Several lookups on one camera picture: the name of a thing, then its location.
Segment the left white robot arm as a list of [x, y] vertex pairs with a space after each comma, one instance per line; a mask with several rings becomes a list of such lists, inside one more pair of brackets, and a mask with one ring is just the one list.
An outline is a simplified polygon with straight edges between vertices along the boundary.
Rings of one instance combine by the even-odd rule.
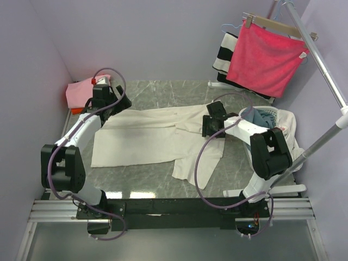
[[42, 186], [55, 192], [67, 191], [68, 196], [89, 205], [95, 218], [105, 217], [109, 211], [106, 194], [87, 183], [81, 152], [111, 116], [131, 106], [121, 86], [95, 84], [73, 127], [55, 144], [42, 147]]

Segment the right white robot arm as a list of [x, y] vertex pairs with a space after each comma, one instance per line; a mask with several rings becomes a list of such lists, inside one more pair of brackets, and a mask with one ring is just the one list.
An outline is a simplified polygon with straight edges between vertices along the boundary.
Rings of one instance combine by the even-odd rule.
[[258, 210], [257, 202], [264, 199], [275, 178], [293, 163], [283, 132], [277, 127], [261, 127], [248, 121], [246, 118], [256, 111], [254, 107], [246, 108], [241, 115], [229, 114], [221, 101], [214, 101], [207, 105], [207, 111], [202, 120], [202, 136], [209, 139], [204, 146], [230, 135], [250, 148], [254, 173], [240, 193], [242, 201], [238, 205], [241, 215], [250, 217]]

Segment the cream white t-shirt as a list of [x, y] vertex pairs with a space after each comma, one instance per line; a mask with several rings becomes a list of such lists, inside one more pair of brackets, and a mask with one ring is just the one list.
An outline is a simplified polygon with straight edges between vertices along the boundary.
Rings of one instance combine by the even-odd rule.
[[225, 140], [204, 146], [206, 105], [150, 110], [126, 109], [95, 133], [91, 167], [174, 161], [172, 176], [204, 189], [223, 156]]

